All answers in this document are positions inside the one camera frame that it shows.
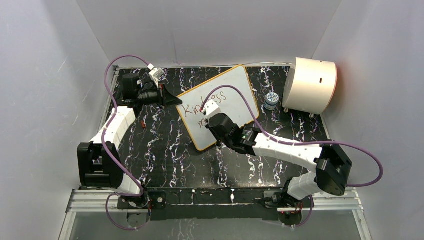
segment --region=white backdrop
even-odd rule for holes
[[[0,6],[0,239],[58,239],[109,63],[75,0]]]
[[[330,137],[381,159],[379,183],[358,188],[373,239],[423,239],[424,2],[343,0],[314,59],[334,61],[337,88],[324,112]],[[378,174],[347,149],[351,183]]]
[[[341,0],[77,2],[109,59],[211,66],[310,59]]]

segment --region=black marble surface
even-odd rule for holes
[[[230,69],[229,67],[165,68],[162,83],[179,95]],[[247,67],[253,93],[260,109],[258,121],[265,130],[279,137],[301,142],[326,140],[320,116],[290,110],[281,104],[274,111],[263,108],[265,95],[284,91],[289,67]],[[121,97],[121,77],[139,73],[147,79],[146,69],[121,69],[114,88]],[[271,157],[240,155],[227,147],[196,150],[175,107],[160,109],[144,106],[135,123],[126,132],[119,147],[122,163],[148,188],[256,188],[283,186],[286,179],[298,177],[306,169]]]

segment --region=small jar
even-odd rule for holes
[[[265,97],[265,102],[263,103],[263,107],[267,110],[274,110],[277,108],[280,97],[275,92],[270,92]]]

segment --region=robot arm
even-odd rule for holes
[[[158,83],[160,70],[154,70],[149,74],[151,80],[146,82],[142,82],[137,73],[129,73],[122,78],[122,99],[117,101],[118,108],[113,109],[116,115],[104,136],[107,147],[119,161],[121,160],[118,149],[121,141],[144,105],[157,104],[165,108],[183,103],[169,93],[164,85]],[[102,145],[102,133],[105,128],[106,124],[90,142],[82,142],[77,148],[81,185],[117,193],[139,194],[141,190],[136,183],[106,153]]]
[[[351,171],[352,162],[338,145],[290,146],[279,144],[266,137],[258,128],[237,124],[222,113],[219,106],[209,100],[204,106],[206,128],[217,143],[224,143],[239,154],[272,157],[302,166],[308,173],[289,179],[281,195],[265,202],[269,207],[293,203],[305,197],[326,192],[342,196]],[[272,136],[279,141],[295,143],[290,139]]]

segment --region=white cylinder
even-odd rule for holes
[[[296,57],[288,71],[282,106],[319,115],[329,105],[336,83],[334,62]]]

